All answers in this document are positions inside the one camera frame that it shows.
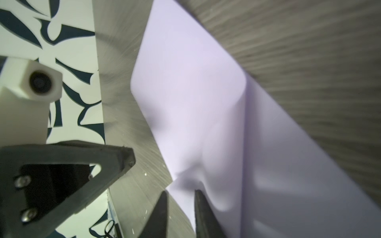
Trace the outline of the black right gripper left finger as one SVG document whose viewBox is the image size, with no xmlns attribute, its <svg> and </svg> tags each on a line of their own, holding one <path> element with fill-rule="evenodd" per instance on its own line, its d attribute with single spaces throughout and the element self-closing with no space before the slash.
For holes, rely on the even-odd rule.
<svg viewBox="0 0 381 238">
<path fill-rule="evenodd" d="M 139 238 L 167 238 L 168 192 L 161 192 Z"/>
</svg>

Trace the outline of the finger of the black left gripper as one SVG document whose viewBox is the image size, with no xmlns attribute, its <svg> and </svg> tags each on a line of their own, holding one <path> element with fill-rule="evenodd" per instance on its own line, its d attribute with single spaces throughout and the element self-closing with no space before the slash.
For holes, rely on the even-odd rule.
<svg viewBox="0 0 381 238">
<path fill-rule="evenodd" d="M 2 147 L 1 237 L 47 237 L 135 163 L 131 148 L 82 141 Z"/>
</svg>

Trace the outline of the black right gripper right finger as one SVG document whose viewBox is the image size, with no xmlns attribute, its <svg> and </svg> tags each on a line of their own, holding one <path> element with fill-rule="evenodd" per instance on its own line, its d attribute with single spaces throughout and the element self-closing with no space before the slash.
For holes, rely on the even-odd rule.
<svg viewBox="0 0 381 238">
<path fill-rule="evenodd" d="M 195 191 L 194 211 L 197 238 L 227 238 L 201 190 Z"/>
</svg>

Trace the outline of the lilac square paper sheet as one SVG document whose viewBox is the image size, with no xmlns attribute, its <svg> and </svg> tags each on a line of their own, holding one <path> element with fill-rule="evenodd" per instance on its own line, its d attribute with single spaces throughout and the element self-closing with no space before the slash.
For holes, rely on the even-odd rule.
<svg viewBox="0 0 381 238">
<path fill-rule="evenodd" d="M 154 1 L 131 81 L 198 228 L 202 190 L 229 238 L 378 238 L 381 210 L 176 1 Z"/>
</svg>

